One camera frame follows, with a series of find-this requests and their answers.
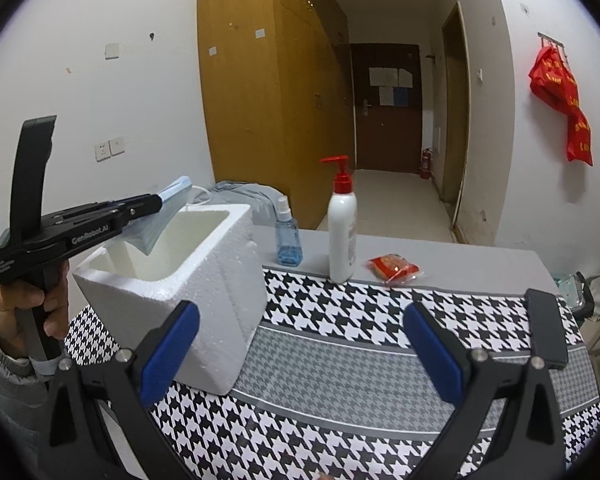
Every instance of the blue gripper pad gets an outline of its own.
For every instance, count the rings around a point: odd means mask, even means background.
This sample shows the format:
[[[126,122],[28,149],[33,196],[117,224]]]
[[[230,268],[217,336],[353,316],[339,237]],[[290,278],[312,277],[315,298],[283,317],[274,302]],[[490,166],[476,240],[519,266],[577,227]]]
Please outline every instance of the blue gripper pad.
[[[145,408],[150,408],[165,396],[198,334],[200,311],[195,303],[186,303],[187,306],[142,368],[139,398]]]
[[[471,370],[462,343],[421,303],[411,303],[405,309],[402,328],[440,398],[457,408],[464,399]]]

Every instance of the door handle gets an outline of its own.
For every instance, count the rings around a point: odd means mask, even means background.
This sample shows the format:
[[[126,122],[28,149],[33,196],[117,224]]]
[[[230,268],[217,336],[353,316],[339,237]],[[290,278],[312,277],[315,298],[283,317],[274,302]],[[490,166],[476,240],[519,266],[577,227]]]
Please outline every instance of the door handle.
[[[364,99],[362,101],[362,114],[364,116],[368,116],[369,115],[369,108],[373,108],[372,105],[369,104],[369,101]]]

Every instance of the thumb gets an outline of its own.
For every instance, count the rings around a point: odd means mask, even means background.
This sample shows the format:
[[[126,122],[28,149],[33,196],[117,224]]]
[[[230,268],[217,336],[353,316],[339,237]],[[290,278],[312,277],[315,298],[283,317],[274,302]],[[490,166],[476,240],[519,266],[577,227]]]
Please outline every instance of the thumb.
[[[0,310],[33,308],[45,301],[45,293],[30,283],[17,280],[9,285],[0,286]]]

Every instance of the person's arm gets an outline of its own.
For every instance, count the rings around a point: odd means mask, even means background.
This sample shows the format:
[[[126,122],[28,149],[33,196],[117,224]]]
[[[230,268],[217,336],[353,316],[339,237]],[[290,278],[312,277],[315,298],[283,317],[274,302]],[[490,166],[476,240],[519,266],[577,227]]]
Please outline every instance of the person's arm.
[[[46,400],[46,386],[27,358],[15,309],[44,303],[49,312],[45,332],[64,339],[69,330],[68,271],[65,263],[58,286],[46,295],[25,282],[0,286],[0,421],[31,463],[37,453],[39,408]]]

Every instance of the white lotion bottle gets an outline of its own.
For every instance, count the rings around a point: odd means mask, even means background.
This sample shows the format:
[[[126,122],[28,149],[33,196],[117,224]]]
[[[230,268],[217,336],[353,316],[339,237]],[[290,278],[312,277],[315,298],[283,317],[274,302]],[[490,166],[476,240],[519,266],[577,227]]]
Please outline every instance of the white lotion bottle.
[[[344,283],[356,265],[356,219],[358,200],[353,193],[353,181],[347,173],[347,155],[328,156],[320,162],[337,162],[338,174],[333,179],[333,195],[329,200],[329,277]]]

